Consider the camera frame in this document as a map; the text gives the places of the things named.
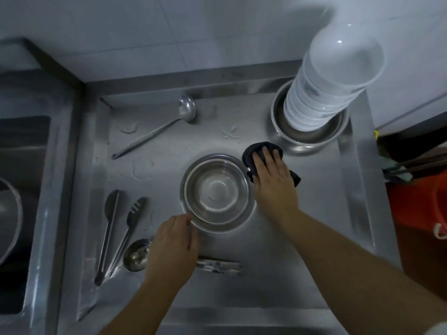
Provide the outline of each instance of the white wall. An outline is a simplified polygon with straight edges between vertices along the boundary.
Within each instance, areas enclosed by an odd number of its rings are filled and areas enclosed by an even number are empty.
[[[446,15],[447,0],[0,0],[0,36],[30,38],[87,82],[299,59],[320,28],[350,23],[388,54],[368,89],[383,126],[447,90]]]

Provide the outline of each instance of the stack of white bowls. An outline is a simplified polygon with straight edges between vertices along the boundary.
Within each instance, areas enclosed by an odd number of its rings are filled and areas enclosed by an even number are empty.
[[[382,45],[351,26],[322,29],[310,45],[284,104],[291,127],[310,132],[346,108],[385,67]]]

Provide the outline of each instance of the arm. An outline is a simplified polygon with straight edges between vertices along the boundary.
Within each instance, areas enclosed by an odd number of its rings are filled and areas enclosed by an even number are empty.
[[[192,216],[172,216],[162,223],[152,242],[144,282],[131,302],[100,335],[153,335],[181,287],[191,277],[198,257],[194,229],[187,238]]]
[[[351,334],[423,334],[447,320],[447,304],[384,260],[299,210],[287,166],[253,154],[261,210],[292,241],[334,315]]]

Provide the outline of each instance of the hand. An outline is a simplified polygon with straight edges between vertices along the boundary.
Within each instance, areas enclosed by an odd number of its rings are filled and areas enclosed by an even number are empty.
[[[253,178],[256,202],[269,219],[286,230],[292,217],[299,213],[298,195],[290,171],[279,152],[276,149],[273,151],[274,160],[266,147],[262,148],[262,152],[267,167],[259,155],[253,153],[258,174],[258,177]]]
[[[175,295],[190,279],[198,258],[198,235],[187,235],[192,215],[171,216],[158,228],[151,245],[145,283]]]

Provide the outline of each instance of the red container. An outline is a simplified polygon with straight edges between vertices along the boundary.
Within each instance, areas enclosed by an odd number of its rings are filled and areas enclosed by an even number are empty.
[[[447,171],[414,184],[388,186],[394,220],[447,238]]]

